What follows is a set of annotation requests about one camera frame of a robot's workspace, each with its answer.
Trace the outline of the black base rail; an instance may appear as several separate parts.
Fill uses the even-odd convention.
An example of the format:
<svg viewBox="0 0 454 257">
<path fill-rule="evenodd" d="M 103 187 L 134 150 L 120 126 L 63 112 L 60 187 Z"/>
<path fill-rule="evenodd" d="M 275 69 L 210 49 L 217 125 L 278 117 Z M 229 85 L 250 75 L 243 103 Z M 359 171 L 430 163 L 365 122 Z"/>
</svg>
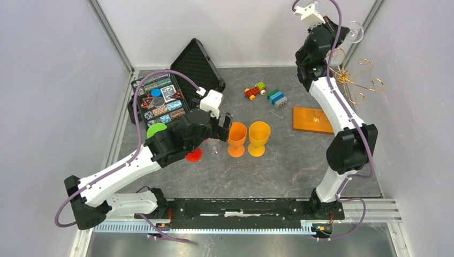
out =
<svg viewBox="0 0 454 257">
<path fill-rule="evenodd" d="M 137 213 L 113 214 L 95 222 L 94 232 L 227 235 L 318 235 L 334 225 L 400 223 L 391 199 L 346 199 L 316 208 L 297 198 L 174 198 L 144 218 Z"/>
</svg>

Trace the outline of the green plastic wine glass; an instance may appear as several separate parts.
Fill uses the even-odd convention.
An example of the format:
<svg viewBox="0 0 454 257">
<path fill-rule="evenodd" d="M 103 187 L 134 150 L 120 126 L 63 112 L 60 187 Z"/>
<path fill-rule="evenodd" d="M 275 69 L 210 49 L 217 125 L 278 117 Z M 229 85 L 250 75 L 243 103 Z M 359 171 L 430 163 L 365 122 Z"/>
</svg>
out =
<svg viewBox="0 0 454 257">
<path fill-rule="evenodd" d="M 147 129 L 147 138 L 153 137 L 157 132 L 164 131 L 167 129 L 167 125 L 163 123 L 155 123 L 152 124 L 148 129 Z"/>
</svg>

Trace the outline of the gold wine glass rack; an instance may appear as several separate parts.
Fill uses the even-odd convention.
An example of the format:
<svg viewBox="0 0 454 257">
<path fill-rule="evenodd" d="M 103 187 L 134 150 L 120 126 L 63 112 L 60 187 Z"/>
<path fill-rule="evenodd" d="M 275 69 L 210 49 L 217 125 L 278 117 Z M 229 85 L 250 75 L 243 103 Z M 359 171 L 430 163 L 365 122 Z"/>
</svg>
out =
<svg viewBox="0 0 454 257">
<path fill-rule="evenodd" d="M 317 100 L 320 108 L 294 107 L 292 127 L 295 131 L 335 135 L 343 129 L 355 128 L 352 120 L 359 125 L 364 123 L 350 105 L 364 104 L 366 96 L 363 92 L 351 95 L 348 92 L 349 85 L 381 93 L 385 89 L 385 84 L 379 78 L 372 78 L 371 86 L 354 82 L 354 77 L 370 72 L 374 67 L 373 62 L 366 58 L 358 59 L 357 63 L 365 68 L 357 73 L 351 73 L 343 64 L 339 69 L 331 67 L 330 77 L 312 80 L 309 93 Z"/>
</svg>

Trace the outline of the blue green brick stack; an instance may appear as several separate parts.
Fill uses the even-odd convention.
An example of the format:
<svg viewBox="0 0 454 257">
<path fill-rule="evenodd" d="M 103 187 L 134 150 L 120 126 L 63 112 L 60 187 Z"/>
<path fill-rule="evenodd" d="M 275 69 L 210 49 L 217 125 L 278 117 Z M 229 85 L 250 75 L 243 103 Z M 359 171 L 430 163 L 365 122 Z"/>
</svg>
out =
<svg viewBox="0 0 454 257">
<path fill-rule="evenodd" d="M 267 100 L 275 108 L 280 108 L 287 104 L 288 98 L 279 89 L 275 89 L 267 94 Z"/>
</svg>

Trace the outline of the red plastic wine glass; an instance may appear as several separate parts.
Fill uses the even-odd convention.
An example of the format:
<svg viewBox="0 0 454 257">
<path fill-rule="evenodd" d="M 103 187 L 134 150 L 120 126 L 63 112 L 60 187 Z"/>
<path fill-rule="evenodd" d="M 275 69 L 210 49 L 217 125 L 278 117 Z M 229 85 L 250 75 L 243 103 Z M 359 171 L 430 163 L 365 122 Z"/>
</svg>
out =
<svg viewBox="0 0 454 257">
<path fill-rule="evenodd" d="M 189 162 L 198 162 L 202 158 L 202 150 L 198 147 L 193 152 L 186 155 L 186 159 Z"/>
</svg>

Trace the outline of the toy brick car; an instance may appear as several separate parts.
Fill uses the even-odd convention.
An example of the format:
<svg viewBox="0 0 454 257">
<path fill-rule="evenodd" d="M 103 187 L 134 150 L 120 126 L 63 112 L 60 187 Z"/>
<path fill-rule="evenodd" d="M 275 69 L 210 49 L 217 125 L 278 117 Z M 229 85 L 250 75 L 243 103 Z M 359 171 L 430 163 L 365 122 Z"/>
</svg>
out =
<svg viewBox="0 0 454 257">
<path fill-rule="evenodd" d="M 266 93 L 266 85 L 264 82 L 257 83 L 253 88 L 246 88 L 244 95 L 247 99 L 254 101 L 257 95 L 264 95 Z"/>
</svg>

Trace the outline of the clear wine glass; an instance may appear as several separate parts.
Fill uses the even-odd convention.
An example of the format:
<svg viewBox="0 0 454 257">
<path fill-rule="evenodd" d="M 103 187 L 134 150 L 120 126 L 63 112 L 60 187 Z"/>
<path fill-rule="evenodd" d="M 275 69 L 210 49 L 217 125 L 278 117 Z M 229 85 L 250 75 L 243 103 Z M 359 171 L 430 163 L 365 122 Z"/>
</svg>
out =
<svg viewBox="0 0 454 257">
<path fill-rule="evenodd" d="M 206 140 L 208 151 L 211 155 L 217 155 L 220 152 L 220 140 L 209 138 Z"/>
<path fill-rule="evenodd" d="M 349 43 L 359 43 L 365 35 L 364 28 L 361 23 L 351 21 L 347 24 L 349 32 L 345 36 L 345 40 Z"/>
</svg>

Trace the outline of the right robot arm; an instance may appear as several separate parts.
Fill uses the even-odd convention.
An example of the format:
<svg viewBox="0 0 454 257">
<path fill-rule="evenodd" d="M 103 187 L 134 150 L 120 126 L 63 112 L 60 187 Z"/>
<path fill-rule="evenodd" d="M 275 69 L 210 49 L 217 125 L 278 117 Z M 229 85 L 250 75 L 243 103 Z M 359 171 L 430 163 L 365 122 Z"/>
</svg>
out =
<svg viewBox="0 0 454 257">
<path fill-rule="evenodd" d="M 309 212 L 315 218 L 340 208 L 343 187 L 370 161 L 378 136 L 376 126 L 364 123 L 349 106 L 326 61 L 349 31 L 324 16 L 308 29 L 304 45 L 296 52 L 299 82 L 317 100 L 335 134 L 326 152 L 329 168 L 309 199 Z"/>
</svg>

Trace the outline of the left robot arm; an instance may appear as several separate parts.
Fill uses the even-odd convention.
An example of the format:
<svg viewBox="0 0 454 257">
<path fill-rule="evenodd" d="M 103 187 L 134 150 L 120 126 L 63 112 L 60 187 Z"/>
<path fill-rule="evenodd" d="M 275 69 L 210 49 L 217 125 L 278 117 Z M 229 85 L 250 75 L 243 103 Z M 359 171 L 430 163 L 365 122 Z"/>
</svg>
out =
<svg viewBox="0 0 454 257">
<path fill-rule="evenodd" d="M 152 214 L 162 218 L 168 203 L 159 189 L 145 193 L 119 194 L 131 182 L 186 158 L 207 139 L 226 142 L 233 116 L 226 113 L 224 124 L 211 111 L 192 109 L 173 122 L 152 125 L 155 133 L 139 149 L 110 167 L 91 176 L 74 175 L 64 180 L 75 224 L 91 229 L 109 216 Z"/>
</svg>

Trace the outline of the yellow plastic wine glass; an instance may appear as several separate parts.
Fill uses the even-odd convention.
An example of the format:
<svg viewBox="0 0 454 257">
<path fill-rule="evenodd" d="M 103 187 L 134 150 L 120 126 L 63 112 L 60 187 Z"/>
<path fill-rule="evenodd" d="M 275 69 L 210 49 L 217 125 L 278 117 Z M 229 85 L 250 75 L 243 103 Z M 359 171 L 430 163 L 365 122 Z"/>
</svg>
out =
<svg viewBox="0 0 454 257">
<path fill-rule="evenodd" d="M 247 150 L 250 155 L 260 157 L 265 153 L 265 144 L 271 134 L 270 126 L 262 121 L 254 122 L 249 127 L 249 145 Z"/>
</svg>

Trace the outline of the black open case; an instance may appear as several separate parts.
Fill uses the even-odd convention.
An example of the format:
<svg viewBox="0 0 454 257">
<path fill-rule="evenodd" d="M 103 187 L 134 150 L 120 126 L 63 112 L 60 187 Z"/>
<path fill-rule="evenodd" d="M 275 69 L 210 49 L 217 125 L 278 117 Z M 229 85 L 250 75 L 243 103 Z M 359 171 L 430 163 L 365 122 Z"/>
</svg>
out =
<svg viewBox="0 0 454 257">
<path fill-rule="evenodd" d="M 222 92 L 225 81 L 220 76 L 213 61 L 200 40 L 193 38 L 170 66 L 171 70 L 190 78 L 199 88 L 207 92 Z M 131 82 L 138 91 L 137 114 L 133 112 L 133 96 L 127 104 L 132 124 L 143 121 L 145 128 L 156 123 L 169 123 L 194 107 L 194 102 L 203 98 L 187 80 L 172 73 L 159 73 L 148 78 L 140 89 L 143 79 Z"/>
</svg>

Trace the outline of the orange plastic wine glass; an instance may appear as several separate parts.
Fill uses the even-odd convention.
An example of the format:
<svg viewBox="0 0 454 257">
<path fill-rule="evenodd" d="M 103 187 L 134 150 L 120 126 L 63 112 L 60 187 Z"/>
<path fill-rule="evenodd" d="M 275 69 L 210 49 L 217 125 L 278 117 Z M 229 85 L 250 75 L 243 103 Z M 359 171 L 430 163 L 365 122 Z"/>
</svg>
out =
<svg viewBox="0 0 454 257">
<path fill-rule="evenodd" d="M 231 157 L 241 157 L 245 152 L 247 128 L 243 123 L 233 122 L 228 137 L 228 154 Z"/>
</svg>

